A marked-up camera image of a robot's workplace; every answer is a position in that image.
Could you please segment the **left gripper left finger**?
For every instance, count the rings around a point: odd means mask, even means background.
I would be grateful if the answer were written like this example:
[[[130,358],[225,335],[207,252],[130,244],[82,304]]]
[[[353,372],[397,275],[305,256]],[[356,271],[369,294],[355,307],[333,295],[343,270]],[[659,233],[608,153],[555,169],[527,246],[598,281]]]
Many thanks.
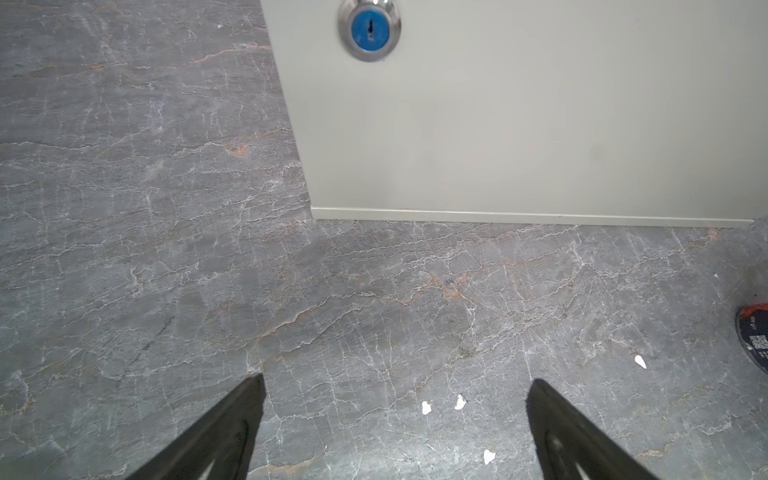
[[[244,479],[267,397],[261,373],[243,380],[131,479]]]

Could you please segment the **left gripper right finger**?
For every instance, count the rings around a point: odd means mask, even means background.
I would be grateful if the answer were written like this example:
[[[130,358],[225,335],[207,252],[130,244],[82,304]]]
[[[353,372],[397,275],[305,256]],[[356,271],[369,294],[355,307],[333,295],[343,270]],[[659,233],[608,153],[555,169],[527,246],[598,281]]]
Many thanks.
[[[655,477],[545,380],[532,382],[526,412],[545,479]]]

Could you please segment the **black label can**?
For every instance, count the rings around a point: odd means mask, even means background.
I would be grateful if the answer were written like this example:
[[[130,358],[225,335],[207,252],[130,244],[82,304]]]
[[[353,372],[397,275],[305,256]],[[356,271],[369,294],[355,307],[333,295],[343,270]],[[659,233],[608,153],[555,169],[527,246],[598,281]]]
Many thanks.
[[[764,373],[768,370],[766,303],[742,307],[735,317],[735,328],[741,346]]]

